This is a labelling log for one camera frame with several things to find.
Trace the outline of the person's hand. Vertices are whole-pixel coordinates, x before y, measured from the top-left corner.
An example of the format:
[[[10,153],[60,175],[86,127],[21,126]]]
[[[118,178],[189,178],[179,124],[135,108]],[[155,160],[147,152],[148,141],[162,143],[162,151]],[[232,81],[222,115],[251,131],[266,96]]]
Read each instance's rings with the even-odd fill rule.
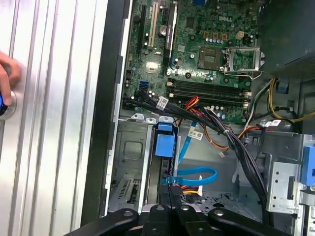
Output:
[[[21,69],[18,62],[4,52],[0,52],[0,94],[3,103],[12,103],[11,88],[20,80]]]

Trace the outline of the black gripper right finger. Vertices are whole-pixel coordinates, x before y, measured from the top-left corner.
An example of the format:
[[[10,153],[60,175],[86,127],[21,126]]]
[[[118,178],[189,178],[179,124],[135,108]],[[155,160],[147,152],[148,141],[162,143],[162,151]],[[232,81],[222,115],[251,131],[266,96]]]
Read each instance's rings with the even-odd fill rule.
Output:
[[[249,219],[225,208],[215,208],[207,216],[192,206],[174,209],[176,236],[284,236],[285,232]]]

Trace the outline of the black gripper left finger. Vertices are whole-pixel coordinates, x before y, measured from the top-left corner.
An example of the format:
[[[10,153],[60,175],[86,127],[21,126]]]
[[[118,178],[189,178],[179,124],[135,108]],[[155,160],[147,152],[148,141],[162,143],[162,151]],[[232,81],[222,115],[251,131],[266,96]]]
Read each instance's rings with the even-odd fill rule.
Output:
[[[71,232],[72,236],[169,236],[171,209],[149,204],[138,213],[123,208]]]

